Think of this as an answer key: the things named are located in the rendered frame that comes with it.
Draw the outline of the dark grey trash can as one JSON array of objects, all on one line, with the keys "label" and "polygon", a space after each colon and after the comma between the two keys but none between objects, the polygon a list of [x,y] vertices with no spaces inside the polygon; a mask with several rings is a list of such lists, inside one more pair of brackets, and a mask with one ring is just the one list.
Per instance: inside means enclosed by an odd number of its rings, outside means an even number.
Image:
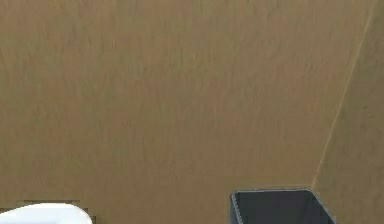
[{"label": "dark grey trash can", "polygon": [[239,190],[230,196],[230,224],[338,224],[309,189]]}]

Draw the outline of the white toilet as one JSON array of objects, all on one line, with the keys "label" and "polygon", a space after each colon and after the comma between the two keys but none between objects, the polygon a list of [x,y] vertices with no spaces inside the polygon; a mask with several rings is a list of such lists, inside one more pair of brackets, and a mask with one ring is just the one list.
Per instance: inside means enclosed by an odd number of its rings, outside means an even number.
[{"label": "white toilet", "polygon": [[93,224],[91,216],[67,203],[38,203],[0,213],[0,224]]}]

